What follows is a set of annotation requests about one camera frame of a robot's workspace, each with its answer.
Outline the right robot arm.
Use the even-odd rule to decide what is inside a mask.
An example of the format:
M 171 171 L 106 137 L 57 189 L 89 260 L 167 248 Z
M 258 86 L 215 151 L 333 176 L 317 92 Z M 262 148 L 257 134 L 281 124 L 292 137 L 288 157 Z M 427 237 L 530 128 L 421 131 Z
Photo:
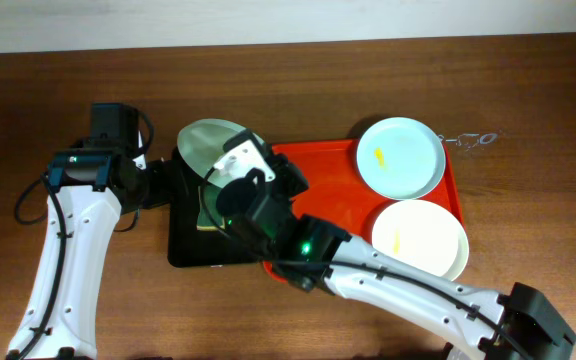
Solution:
M 231 176 L 217 209 L 226 238 L 239 242 L 290 285 L 381 308 L 444 339 L 449 359 L 568 359 L 576 333 L 539 290 L 508 295 L 432 275 L 379 252 L 322 219 L 296 217 L 308 187 L 285 155 L 249 130 L 228 139 L 213 169 Z

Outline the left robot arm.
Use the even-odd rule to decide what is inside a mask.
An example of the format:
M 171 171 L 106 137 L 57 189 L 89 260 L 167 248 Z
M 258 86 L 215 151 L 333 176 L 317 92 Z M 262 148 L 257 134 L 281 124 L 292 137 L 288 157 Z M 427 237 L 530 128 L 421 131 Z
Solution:
M 149 162 L 147 115 L 95 103 L 88 136 L 57 152 L 36 180 L 48 193 L 46 235 L 32 293 L 8 345 L 9 359 L 94 359 L 95 319 L 105 257 L 124 214 L 162 206 L 172 195 L 163 161 Z

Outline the black plastic tray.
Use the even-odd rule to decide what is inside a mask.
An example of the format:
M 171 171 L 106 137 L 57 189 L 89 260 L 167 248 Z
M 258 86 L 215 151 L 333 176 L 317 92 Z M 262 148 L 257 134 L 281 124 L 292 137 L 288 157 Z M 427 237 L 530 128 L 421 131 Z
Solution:
M 202 177 L 172 152 L 173 198 L 170 204 L 168 261 L 178 268 L 254 263 L 243 247 L 214 229 L 198 230 Z

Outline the pale green plate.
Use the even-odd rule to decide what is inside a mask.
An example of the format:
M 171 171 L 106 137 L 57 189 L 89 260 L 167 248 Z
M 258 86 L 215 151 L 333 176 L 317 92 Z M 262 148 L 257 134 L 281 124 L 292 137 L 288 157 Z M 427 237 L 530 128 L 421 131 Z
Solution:
M 265 160 L 264 141 L 249 129 L 221 119 L 202 119 L 184 127 L 177 147 L 182 159 L 202 178 L 220 188 L 259 169 L 266 182 L 276 179 Z

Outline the green yellow sponge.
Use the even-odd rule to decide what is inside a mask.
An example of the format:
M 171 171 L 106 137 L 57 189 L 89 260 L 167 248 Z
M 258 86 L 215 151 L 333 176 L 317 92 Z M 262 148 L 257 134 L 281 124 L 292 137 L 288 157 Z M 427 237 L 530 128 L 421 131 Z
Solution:
M 199 214 L 196 228 L 199 231 L 216 231 L 217 227 L 224 228 L 224 218 L 217 210 L 217 197 L 221 189 L 208 184 L 199 189 Z

